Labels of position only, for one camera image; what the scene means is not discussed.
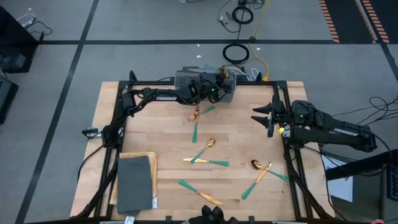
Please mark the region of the dark grey mat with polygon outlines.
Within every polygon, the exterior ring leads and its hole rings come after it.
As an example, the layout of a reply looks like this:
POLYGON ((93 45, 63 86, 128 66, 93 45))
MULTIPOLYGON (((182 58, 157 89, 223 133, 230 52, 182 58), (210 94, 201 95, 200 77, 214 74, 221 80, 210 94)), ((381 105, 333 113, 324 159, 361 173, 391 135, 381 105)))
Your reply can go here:
POLYGON ((118 162, 117 211, 132 215, 152 209, 152 178, 147 156, 123 158, 118 162))

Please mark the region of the black box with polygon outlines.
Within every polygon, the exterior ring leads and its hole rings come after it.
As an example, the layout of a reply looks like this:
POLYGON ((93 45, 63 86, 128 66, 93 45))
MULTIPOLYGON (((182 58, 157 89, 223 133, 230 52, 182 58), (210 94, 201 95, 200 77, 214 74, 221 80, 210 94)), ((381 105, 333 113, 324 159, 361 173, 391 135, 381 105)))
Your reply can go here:
POLYGON ((0 78, 0 125, 4 124, 12 101, 19 89, 14 82, 0 78))

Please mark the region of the grey mesh cutlery basket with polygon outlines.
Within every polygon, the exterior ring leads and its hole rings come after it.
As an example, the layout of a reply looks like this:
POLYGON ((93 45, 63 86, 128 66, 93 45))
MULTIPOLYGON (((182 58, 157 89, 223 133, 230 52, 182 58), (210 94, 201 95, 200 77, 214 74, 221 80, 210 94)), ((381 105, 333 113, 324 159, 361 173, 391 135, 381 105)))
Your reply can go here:
MULTIPOLYGON (((176 89, 183 88, 194 82, 198 82, 199 75, 202 73, 216 73, 218 74, 218 67, 199 67, 199 66, 185 66, 181 70, 177 70, 175 73, 174 86, 176 89)), ((231 75, 233 72, 229 72, 229 78, 233 80, 233 96, 236 90, 236 79, 231 75)))

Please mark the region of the white paper sheet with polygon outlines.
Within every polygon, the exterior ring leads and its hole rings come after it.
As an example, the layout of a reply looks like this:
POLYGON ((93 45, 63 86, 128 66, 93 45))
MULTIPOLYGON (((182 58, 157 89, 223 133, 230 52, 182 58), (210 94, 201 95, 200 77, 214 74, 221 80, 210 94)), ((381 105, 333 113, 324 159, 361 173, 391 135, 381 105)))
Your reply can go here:
MULTIPOLYGON (((328 156, 322 156, 326 170, 345 165, 345 162, 339 161, 328 156)), ((353 201, 353 177, 344 177, 341 179, 328 181, 329 193, 331 196, 340 198, 347 202, 353 201)))

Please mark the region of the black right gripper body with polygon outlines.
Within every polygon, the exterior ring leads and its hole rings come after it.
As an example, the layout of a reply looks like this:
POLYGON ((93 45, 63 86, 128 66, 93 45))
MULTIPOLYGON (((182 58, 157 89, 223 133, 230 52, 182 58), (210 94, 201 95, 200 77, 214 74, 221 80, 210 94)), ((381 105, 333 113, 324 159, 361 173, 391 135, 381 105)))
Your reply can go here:
POLYGON ((274 128, 276 124, 281 124, 282 127, 293 124, 292 116, 285 107, 279 95, 273 95, 272 101, 268 104, 269 124, 267 136, 269 138, 274 135, 274 128))

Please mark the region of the black metal table frame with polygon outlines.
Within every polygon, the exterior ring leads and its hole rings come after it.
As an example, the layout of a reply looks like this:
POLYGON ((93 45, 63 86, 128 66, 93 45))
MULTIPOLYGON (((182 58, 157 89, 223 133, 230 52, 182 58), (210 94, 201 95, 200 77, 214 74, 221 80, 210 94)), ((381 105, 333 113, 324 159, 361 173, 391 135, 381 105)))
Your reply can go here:
POLYGON ((273 82, 238 83, 231 103, 217 104, 214 111, 200 117, 196 143, 192 142, 195 124, 187 120, 194 110, 191 106, 150 103, 128 118, 120 151, 153 151, 158 155, 157 208, 141 211, 137 222, 179 223, 199 216, 206 200, 181 186, 178 181, 182 179, 221 201, 225 217, 235 217, 241 223, 254 220, 256 223, 335 224, 335 214, 328 203, 325 170, 315 144, 294 160, 294 166, 304 171, 309 191, 329 218, 307 217, 303 192, 291 190, 288 182, 270 172, 256 184, 247 199, 241 198, 261 173, 252 166, 252 160, 264 166, 272 162, 270 171, 288 173, 282 137, 278 134, 267 137, 266 130, 251 118, 252 109, 266 105, 273 94, 273 82), (214 146, 199 159, 227 161, 228 167, 183 161, 194 158, 211 138, 216 140, 214 146))

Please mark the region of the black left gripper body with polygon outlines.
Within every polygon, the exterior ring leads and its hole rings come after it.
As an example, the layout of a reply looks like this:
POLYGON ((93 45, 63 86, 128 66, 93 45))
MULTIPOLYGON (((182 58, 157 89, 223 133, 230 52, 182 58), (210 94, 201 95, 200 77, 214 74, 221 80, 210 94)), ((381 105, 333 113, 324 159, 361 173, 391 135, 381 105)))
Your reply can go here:
POLYGON ((198 79, 199 100, 210 103, 231 103, 233 100, 233 80, 222 74, 202 73, 198 79))

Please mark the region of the grey device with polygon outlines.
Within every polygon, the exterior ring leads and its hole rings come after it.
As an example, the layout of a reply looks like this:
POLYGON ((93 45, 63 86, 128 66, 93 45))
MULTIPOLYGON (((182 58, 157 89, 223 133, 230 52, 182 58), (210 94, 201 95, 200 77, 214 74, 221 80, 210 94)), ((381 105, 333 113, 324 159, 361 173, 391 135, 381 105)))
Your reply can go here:
POLYGON ((22 55, 0 55, 0 69, 6 72, 21 69, 26 58, 22 55))

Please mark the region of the gold spoon green handle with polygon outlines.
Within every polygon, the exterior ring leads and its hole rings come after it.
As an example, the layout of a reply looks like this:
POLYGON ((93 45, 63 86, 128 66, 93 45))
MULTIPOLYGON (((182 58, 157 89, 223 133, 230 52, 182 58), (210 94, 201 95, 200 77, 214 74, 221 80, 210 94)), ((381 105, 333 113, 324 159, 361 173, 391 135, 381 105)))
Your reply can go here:
MULTIPOLYGON (((262 165, 262 164, 261 164, 259 161, 257 161, 257 160, 252 160, 252 161, 251 161, 251 164, 252 164, 252 166, 253 166, 255 169, 265 169, 265 168, 266 168, 266 166, 262 165)), ((278 174, 278 173, 273 172, 273 171, 270 171, 270 170, 269 170, 269 172, 270 172, 271 174, 277 176, 278 178, 282 179, 282 180, 285 181, 285 182, 288 182, 288 181, 289 181, 289 178, 288 178, 287 176, 278 174)))
POLYGON ((195 161, 196 161, 208 148, 211 148, 211 147, 214 146, 215 142, 216 142, 216 140, 215 140, 214 138, 211 138, 211 139, 207 142, 205 148, 204 148, 202 151, 200 151, 200 152, 190 161, 190 163, 191 163, 191 164, 195 163, 195 161))

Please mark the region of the black desk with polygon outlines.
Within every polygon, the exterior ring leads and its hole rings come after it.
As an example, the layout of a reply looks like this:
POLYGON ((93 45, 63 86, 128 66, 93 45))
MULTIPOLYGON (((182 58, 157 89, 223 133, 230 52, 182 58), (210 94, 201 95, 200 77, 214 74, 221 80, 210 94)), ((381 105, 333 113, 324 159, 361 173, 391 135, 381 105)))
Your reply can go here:
POLYGON ((371 174, 371 176, 378 175, 383 173, 391 164, 398 166, 398 149, 328 169, 325 171, 326 180, 342 179, 361 174, 364 175, 372 171, 376 171, 376 173, 371 174))

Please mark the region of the black cabinet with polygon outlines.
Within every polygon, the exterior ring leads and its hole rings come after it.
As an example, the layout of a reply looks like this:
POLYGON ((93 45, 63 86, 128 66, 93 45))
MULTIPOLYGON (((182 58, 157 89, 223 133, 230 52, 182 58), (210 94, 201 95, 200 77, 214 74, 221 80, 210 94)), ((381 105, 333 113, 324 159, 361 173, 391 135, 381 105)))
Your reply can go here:
POLYGON ((27 73, 39 42, 0 6, 0 55, 22 54, 26 60, 21 69, 6 73, 27 73))

